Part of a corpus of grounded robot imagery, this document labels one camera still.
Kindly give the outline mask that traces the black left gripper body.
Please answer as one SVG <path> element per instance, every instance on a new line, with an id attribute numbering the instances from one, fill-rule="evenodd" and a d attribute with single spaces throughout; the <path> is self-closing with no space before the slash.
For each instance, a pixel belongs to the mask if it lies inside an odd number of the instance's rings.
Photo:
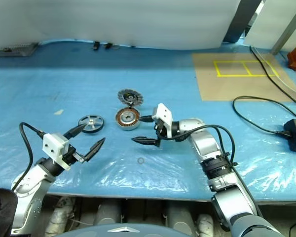
<path id="1" fill-rule="evenodd" d="M 66 139 L 66 143 L 65 150 L 63 151 L 62 161 L 64 161 L 68 166 L 75 164 L 77 161 L 84 163 L 86 161 L 85 157 L 79 154 L 76 151 L 76 148 L 69 142 L 72 136 L 70 134 L 64 134 L 64 138 Z"/>

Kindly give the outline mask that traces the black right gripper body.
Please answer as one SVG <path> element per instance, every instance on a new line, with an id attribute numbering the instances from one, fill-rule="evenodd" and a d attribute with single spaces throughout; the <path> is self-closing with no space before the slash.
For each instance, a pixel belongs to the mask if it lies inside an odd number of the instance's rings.
<path id="1" fill-rule="evenodd" d="M 154 130 L 155 130 L 155 133 L 157 135 L 155 146 L 157 146 L 157 147 L 160 147 L 161 140 L 164 137 L 167 138 L 167 127 L 166 127 L 166 125 L 167 124 L 163 120 L 161 120 L 159 118 L 155 121 Z"/>

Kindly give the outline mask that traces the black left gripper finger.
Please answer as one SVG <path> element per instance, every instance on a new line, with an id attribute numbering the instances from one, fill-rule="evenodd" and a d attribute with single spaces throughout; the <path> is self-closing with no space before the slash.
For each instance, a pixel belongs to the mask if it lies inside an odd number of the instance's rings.
<path id="1" fill-rule="evenodd" d="M 80 124 L 77 125 L 73 128 L 71 128 L 70 130 L 68 130 L 65 134 L 64 137 L 68 140 L 70 140 L 71 138 L 76 137 L 79 133 L 81 133 L 85 128 L 85 124 Z"/>
<path id="2" fill-rule="evenodd" d="M 84 160 L 86 162 L 89 162 L 94 155 L 101 149 L 102 145 L 105 142 L 105 137 L 97 141 L 89 150 L 89 152 L 84 156 Z"/>

